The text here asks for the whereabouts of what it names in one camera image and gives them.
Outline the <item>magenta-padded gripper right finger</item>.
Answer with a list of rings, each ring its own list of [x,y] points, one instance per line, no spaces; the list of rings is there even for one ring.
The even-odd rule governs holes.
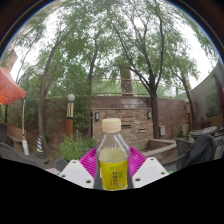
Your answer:
[[[169,173],[155,157],[146,157],[130,148],[128,188],[136,189],[168,176]]]

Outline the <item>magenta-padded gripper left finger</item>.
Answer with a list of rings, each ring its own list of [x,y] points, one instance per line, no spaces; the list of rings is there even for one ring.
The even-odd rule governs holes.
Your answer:
[[[94,188],[97,173],[96,149],[91,149],[79,160],[71,160],[60,177],[83,188]]]

